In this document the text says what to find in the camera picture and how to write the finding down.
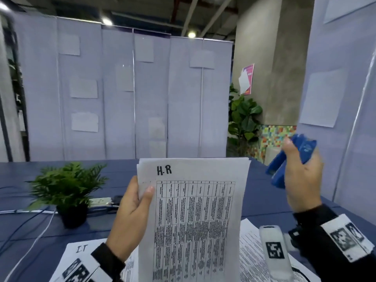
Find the green plant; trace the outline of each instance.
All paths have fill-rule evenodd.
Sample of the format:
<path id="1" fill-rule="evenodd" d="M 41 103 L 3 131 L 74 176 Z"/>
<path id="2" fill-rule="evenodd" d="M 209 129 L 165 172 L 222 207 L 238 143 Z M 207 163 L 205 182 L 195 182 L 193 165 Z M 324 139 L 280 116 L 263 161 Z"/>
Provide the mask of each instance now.
<path id="1" fill-rule="evenodd" d="M 97 164 L 85 169 L 80 162 L 72 162 L 62 168 L 43 168 L 34 181 L 27 181 L 32 187 L 31 194 L 36 197 L 29 208 L 37 209 L 44 204 L 57 205 L 61 209 L 89 205 L 89 194 L 108 180 L 100 175 L 105 166 Z"/>
<path id="2" fill-rule="evenodd" d="M 262 113 L 261 106 L 257 105 L 252 98 L 246 99 L 244 95 L 240 95 L 240 97 L 234 99 L 234 94 L 238 93 L 238 90 L 231 83 L 228 132 L 234 137 L 228 137 L 230 156 L 246 155 L 248 144 L 258 140 L 260 123 L 256 116 Z"/>

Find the person's left hand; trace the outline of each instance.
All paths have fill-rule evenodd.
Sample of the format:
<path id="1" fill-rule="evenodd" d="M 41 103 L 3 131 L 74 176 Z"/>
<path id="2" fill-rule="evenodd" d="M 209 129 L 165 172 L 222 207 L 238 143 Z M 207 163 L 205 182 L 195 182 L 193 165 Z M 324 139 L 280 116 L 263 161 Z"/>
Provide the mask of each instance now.
<path id="1" fill-rule="evenodd" d="M 153 194 L 154 187 L 150 186 L 140 201 L 137 176 L 133 176 L 121 199 L 106 245 L 123 262 L 128 259 L 144 236 Z"/>

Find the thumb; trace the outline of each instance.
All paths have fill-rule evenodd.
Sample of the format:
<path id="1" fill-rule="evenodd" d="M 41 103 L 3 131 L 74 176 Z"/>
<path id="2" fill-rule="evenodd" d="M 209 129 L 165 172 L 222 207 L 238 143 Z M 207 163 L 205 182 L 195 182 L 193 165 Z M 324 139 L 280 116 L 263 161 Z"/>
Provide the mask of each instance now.
<path id="1" fill-rule="evenodd" d="M 138 209 L 141 212 L 149 213 L 149 207 L 150 207 L 150 203 L 152 202 L 152 199 L 153 199 L 153 194 L 154 194 L 154 187 L 153 186 L 149 186 L 145 190 L 145 192 L 144 192 L 144 194 L 142 196 L 141 202 L 138 205 Z"/>
<path id="2" fill-rule="evenodd" d="M 288 137 L 285 137 L 284 139 L 282 150 L 287 156 L 287 166 L 289 168 L 299 168 L 303 165 L 302 161 L 300 160 L 298 149 Z"/>

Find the tabletop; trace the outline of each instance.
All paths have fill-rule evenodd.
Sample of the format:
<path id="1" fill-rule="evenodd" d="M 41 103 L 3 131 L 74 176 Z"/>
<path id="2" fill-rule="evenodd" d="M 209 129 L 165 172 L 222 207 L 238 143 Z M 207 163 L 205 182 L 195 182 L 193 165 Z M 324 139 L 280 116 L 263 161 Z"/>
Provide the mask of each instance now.
<path id="1" fill-rule="evenodd" d="M 114 197 L 123 195 L 129 180 L 137 174 L 138 160 L 83 161 L 84 166 L 106 163 L 102 174 L 109 180 L 103 189 L 95 191 L 93 197 Z M 46 166 L 60 167 L 58 162 L 22 162 L 0 164 L 0 211 L 25 209 L 31 202 L 27 180 L 33 180 L 40 169 Z M 287 232 L 294 228 L 295 221 L 286 201 L 285 191 L 270 184 L 270 176 L 265 174 L 266 166 L 252 160 L 248 173 L 242 206 L 242 219 L 247 218 L 256 227 L 266 224 L 279 225 Z M 376 244 L 376 226 L 359 216 L 323 198 L 323 202 L 336 213 L 345 213 Z M 0 214 L 0 246 L 32 214 Z M 51 215 L 40 214 L 26 223 L 0 252 L 0 281 L 3 281 L 13 266 L 26 253 L 34 239 L 47 226 Z M 48 282 L 65 247 L 70 242 L 105 238 L 111 229 L 115 214 L 89 214 L 87 221 L 79 228 L 67 230 L 58 217 L 54 217 L 50 227 L 25 257 L 13 273 L 9 282 Z M 292 255 L 308 266 L 298 253 Z"/>

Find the white handheld device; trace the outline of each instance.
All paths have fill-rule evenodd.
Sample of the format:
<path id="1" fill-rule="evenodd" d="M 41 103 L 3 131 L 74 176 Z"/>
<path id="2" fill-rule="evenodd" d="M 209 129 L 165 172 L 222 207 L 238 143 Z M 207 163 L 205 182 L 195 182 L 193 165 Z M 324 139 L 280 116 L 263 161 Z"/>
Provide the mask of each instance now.
<path id="1" fill-rule="evenodd" d="M 293 281 L 294 272 L 280 227 L 261 226 L 260 238 L 270 278 L 277 281 Z"/>

